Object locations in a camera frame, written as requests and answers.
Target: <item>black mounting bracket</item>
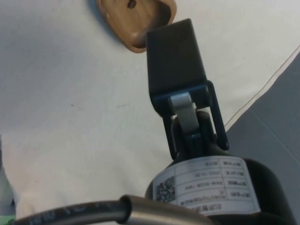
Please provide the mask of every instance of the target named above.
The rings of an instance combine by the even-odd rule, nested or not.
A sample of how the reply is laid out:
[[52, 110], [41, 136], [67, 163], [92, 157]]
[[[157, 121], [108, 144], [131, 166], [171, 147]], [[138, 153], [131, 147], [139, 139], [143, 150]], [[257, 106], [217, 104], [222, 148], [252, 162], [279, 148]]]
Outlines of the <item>black mounting bracket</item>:
[[[149, 94], [155, 111], [163, 118], [172, 158], [177, 156], [174, 146], [176, 141], [172, 135], [172, 123], [176, 113], [170, 99], [182, 93], [190, 95], [195, 112], [210, 108], [216, 131], [216, 144], [221, 149], [228, 150], [229, 144], [216, 92], [212, 82], [206, 78], [191, 20], [186, 19], [150, 31], [146, 45]], [[200, 130], [195, 130], [184, 134], [185, 139], [196, 139], [199, 132]]]

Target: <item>white fabric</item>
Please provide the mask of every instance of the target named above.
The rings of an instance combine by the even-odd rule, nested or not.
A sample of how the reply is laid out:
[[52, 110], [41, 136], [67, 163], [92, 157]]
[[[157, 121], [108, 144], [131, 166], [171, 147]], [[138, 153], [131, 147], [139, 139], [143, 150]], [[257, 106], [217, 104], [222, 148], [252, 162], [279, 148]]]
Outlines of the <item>white fabric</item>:
[[[193, 21], [225, 122], [300, 44], [298, 0], [177, 4], [175, 21]], [[0, 134], [18, 217], [143, 195], [171, 161], [146, 55], [97, 16], [94, 1], [0, 1]]]

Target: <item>green object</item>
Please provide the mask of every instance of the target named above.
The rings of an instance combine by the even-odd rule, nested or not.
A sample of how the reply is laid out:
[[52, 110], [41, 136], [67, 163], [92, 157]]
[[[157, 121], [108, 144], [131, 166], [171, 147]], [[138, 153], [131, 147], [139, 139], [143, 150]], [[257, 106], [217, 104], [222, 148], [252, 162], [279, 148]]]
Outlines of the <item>green object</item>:
[[14, 215], [0, 217], [0, 225], [9, 225], [14, 219], [15, 219]]

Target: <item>white label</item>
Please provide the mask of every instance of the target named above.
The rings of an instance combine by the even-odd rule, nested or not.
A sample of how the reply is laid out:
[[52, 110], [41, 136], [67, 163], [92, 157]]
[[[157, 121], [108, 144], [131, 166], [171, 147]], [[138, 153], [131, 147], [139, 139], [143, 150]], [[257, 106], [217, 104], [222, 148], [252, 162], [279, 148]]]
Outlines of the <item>white label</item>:
[[260, 211], [247, 165], [238, 157], [201, 157], [170, 166], [155, 177], [153, 199], [206, 216]]

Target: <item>wooden object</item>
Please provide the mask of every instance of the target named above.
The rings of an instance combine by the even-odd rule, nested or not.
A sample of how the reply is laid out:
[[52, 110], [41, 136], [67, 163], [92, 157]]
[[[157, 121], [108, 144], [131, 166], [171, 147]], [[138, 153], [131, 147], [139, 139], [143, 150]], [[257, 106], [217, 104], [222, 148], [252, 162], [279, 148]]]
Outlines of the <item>wooden object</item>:
[[131, 51], [146, 51], [146, 33], [171, 24], [174, 0], [96, 0], [97, 8], [121, 42]]

